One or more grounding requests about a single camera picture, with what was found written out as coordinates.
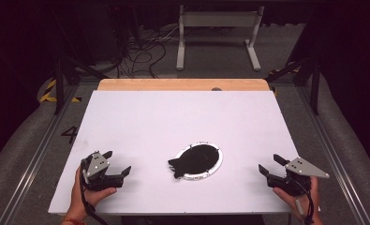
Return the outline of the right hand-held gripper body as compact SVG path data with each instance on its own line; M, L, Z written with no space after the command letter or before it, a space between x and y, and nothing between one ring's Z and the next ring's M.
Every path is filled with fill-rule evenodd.
M283 166L286 170L286 176L280 177L270 174L266 177L269 188L281 188L290 196L302 196L311 188L310 177L328 179L330 175L304 158L296 157L289 164Z

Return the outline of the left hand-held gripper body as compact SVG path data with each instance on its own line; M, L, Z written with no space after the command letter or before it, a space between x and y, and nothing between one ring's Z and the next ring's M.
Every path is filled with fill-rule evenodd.
M118 174L106 175L110 163L102 155L99 151L95 151L81 161L82 184L93 191L100 191L106 188L120 188L124 183L124 179L120 179Z

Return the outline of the person's right hand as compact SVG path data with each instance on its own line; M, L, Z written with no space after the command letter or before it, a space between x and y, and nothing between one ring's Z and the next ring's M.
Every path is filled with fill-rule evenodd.
M320 204L318 193L318 179L315 176L311 176L310 181L310 197L314 205L313 223L311 223L310 225L323 225L318 211ZM300 222L305 222L307 213L310 210L310 201L306 195L297 197L290 196L289 194L287 194L287 192L279 187L274 187L273 192L290 207L293 216L295 216Z

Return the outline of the person's left hand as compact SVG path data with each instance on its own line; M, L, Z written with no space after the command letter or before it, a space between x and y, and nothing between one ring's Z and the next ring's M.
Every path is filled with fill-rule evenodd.
M84 198L92 206L96 207L98 203L110 195L117 192L115 187L108 187L100 191L85 190L83 192ZM66 212L66 217L75 220L76 222L82 222L87 218L87 213L81 198L81 184L80 184L80 168L75 173L75 182L71 191L71 202Z

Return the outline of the white board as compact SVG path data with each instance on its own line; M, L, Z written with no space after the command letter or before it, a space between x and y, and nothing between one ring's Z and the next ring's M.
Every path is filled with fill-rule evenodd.
M223 152L216 172L188 181L169 160L192 143ZM298 152L270 91L95 91L49 211L68 209L74 174L91 153L112 151L109 171L129 169L124 185L96 210L110 215L287 213L288 206L259 173L285 170L273 156Z

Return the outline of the black metal stand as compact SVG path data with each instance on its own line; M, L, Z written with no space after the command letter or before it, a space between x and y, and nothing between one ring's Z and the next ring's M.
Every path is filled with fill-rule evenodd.
M80 73L76 70L80 68L86 74L92 75L100 80L107 79L107 76L103 73L86 66L78 60L70 58L68 56L61 56L55 64L55 80L56 80L56 107L55 114L58 114L63 110L67 97L65 95L65 82L69 86L78 85L81 81Z
M267 83L275 81L280 77L289 74L295 68L299 69L296 76L293 78L293 83L296 86L305 86L306 82L311 79L310 91L310 106L315 115L318 115L318 90L320 80L320 69L316 58L305 58L293 62L284 68L279 69L272 75L265 78Z

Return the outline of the white metal stand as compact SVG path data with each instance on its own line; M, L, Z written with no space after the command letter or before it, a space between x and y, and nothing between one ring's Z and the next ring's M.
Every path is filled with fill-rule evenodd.
M176 69L185 68L185 28L186 27L250 27L252 34L244 41L249 59L255 71L261 66L254 48L264 7L252 11L186 11L183 5L179 10L179 44Z

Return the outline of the aluminium rail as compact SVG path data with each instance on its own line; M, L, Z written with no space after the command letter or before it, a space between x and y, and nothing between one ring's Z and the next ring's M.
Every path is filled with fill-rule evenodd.
M370 217L366 212L363 203L357 193L353 182L351 181L342 161L335 151L333 143L329 138L329 135L322 124L319 116L316 115L310 106L311 98L308 96L307 90L304 87L297 87L297 92L300 95L303 105L307 109L309 116L313 122L315 129L322 141L323 152L329 161L329 164L333 170L335 179L341 188L350 210L355 217L358 225L370 225Z
M0 225L59 225L48 212L74 139L64 134L80 126L97 82L70 86L80 98L57 113L53 102L42 102L17 128L0 154Z

